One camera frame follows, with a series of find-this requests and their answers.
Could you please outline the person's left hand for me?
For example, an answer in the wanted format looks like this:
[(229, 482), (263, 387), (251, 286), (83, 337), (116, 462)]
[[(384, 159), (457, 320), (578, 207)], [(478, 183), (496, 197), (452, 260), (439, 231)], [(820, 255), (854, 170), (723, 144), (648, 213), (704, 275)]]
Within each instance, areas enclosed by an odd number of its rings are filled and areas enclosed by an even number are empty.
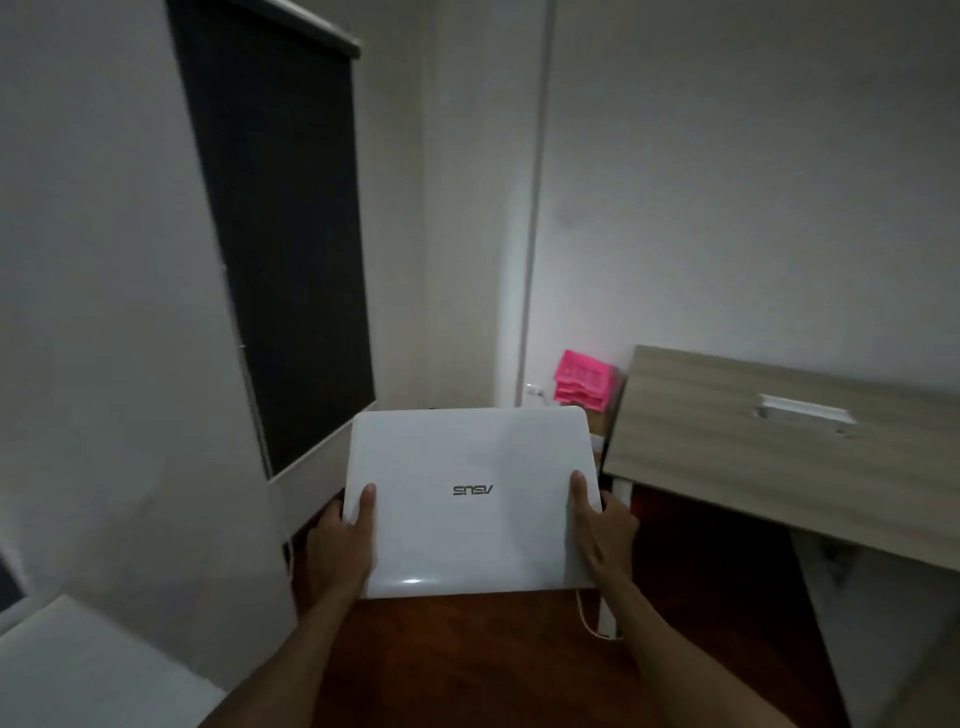
[(343, 519), (343, 500), (334, 497), (322, 509), (306, 540), (306, 572), (314, 603), (326, 598), (356, 600), (375, 561), (360, 555), (354, 544), (354, 521)]

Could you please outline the person's right hand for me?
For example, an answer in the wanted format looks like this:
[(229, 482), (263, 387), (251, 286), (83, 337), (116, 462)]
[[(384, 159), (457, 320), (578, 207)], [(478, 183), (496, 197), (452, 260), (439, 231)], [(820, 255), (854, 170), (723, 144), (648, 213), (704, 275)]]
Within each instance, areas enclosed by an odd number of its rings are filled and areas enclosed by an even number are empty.
[(599, 495), (602, 509), (592, 505), (591, 539), (575, 541), (594, 585), (606, 597), (612, 587), (633, 584), (633, 544), (640, 523), (613, 493), (600, 490)]

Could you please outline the white laptop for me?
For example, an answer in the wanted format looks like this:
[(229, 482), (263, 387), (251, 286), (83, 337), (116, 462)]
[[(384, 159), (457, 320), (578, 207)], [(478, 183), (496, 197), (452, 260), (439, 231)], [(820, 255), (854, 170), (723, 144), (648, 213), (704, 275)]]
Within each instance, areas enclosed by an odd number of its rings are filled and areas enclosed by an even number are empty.
[(569, 507), (570, 476), (602, 509), (578, 406), (364, 411), (352, 421), (342, 518), (376, 487), (363, 599), (594, 588)]

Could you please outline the person's right forearm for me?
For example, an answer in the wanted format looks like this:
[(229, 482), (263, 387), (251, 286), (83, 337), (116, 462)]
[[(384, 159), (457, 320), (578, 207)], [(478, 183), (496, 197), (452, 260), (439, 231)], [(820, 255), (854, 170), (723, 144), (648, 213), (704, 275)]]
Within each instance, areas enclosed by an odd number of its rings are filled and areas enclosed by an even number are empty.
[(602, 567), (594, 578), (669, 728), (797, 728), (671, 627), (630, 577)]

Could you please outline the person's left forearm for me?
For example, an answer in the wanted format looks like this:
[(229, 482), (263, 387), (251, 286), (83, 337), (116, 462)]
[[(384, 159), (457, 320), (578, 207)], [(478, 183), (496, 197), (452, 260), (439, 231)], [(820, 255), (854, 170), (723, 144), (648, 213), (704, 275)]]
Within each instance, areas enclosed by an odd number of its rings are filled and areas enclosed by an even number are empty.
[(325, 591), (280, 649), (197, 728), (310, 728), (330, 650), (356, 599), (345, 588)]

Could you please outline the brown cardboard box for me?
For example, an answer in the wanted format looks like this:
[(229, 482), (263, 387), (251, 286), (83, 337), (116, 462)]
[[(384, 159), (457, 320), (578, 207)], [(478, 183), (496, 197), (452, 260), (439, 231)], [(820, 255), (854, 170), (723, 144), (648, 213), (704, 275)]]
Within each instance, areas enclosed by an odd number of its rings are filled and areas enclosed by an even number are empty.
[(608, 439), (616, 425), (618, 411), (623, 397), (625, 384), (618, 383), (610, 390), (609, 397), (604, 409), (593, 409), (582, 405), (585, 412), (588, 430), (591, 435), (600, 436), (602, 439)]

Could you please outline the pink paper stack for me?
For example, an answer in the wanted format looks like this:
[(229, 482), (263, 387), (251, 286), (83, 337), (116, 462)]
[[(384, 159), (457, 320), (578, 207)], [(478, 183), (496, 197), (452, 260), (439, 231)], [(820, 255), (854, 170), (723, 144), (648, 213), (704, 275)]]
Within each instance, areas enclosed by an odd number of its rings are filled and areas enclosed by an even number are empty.
[(554, 373), (553, 401), (587, 410), (606, 411), (618, 386), (618, 369), (606, 362), (566, 349)]

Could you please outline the wooden desk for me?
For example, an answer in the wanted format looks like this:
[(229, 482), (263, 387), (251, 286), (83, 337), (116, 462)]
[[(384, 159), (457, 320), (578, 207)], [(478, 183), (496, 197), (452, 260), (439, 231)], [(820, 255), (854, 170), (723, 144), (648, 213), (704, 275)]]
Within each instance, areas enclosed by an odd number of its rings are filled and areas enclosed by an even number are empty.
[[(789, 528), (846, 716), (881, 725), (960, 611), (960, 394), (655, 346), (624, 384), (604, 474)], [(859, 424), (773, 423), (761, 394)]]

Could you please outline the dark roller blind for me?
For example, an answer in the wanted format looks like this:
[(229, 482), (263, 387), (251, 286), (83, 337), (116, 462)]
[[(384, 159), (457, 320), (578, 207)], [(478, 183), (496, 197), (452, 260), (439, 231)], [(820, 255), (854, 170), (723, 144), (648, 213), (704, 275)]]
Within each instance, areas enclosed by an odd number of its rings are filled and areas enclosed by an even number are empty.
[(289, 0), (164, 0), (268, 479), (376, 399), (359, 44)]

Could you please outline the white furniture top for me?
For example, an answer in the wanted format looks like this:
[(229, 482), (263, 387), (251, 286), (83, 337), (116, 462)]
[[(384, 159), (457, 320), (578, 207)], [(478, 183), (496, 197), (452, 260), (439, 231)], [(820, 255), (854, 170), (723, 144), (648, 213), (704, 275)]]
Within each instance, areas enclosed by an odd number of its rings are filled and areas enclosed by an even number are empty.
[(224, 697), (66, 595), (0, 632), (0, 728), (198, 728)]

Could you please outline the white wall pipe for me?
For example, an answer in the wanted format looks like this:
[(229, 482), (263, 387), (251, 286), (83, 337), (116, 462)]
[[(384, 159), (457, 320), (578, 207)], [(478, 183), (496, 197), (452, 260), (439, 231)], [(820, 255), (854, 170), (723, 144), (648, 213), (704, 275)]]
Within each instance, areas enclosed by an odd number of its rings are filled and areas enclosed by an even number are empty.
[(531, 168), (530, 204), (527, 216), (524, 248), (522, 298), (519, 321), (517, 371), (514, 383), (513, 405), (522, 407), (526, 392), (527, 344), (530, 332), (532, 286), (536, 263), (540, 206), (544, 178), (546, 128), (549, 107), (549, 88), (553, 65), (556, 23), (559, 0), (545, 0), (541, 49), (537, 67), (537, 87), (534, 108), (534, 141)]

